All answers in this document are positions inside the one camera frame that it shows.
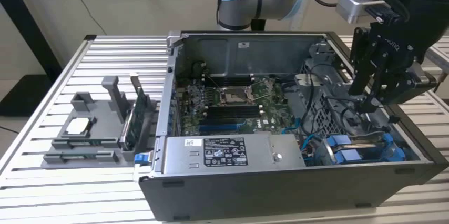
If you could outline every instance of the power supply label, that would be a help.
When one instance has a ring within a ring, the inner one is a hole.
[[[204,139],[204,165],[207,167],[248,165],[245,138]]]

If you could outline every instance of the white label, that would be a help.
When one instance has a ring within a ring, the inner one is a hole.
[[[201,147],[203,139],[185,139],[185,147]]]
[[[239,43],[239,48],[249,48],[249,42]]]

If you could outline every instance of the motherboard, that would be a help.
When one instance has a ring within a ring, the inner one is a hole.
[[[181,135],[293,133],[298,128],[281,84],[272,76],[191,79],[176,90]]]

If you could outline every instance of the aluminum extrusion table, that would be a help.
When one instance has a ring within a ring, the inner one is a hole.
[[[352,37],[341,38],[350,46]],[[93,41],[83,42],[0,160],[0,223],[159,223],[133,182],[133,168],[43,170],[40,165],[51,139],[72,110],[73,94],[88,91],[93,99],[109,99],[100,85],[103,76],[119,75],[120,90],[128,98],[136,98],[129,73],[137,72],[144,91],[153,99],[160,99],[165,48],[164,36],[97,36]],[[449,37],[436,44],[430,56],[442,68],[449,65]],[[449,158],[448,105],[428,92],[401,108]],[[275,222],[449,223],[449,170],[425,185],[404,188],[378,208],[197,223]]]

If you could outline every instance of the black stand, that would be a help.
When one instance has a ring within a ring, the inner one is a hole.
[[[252,19],[252,31],[265,31],[267,20]]]
[[[0,3],[47,73],[20,79],[0,102],[0,115],[29,116],[61,73],[61,66],[24,1],[0,0]]]

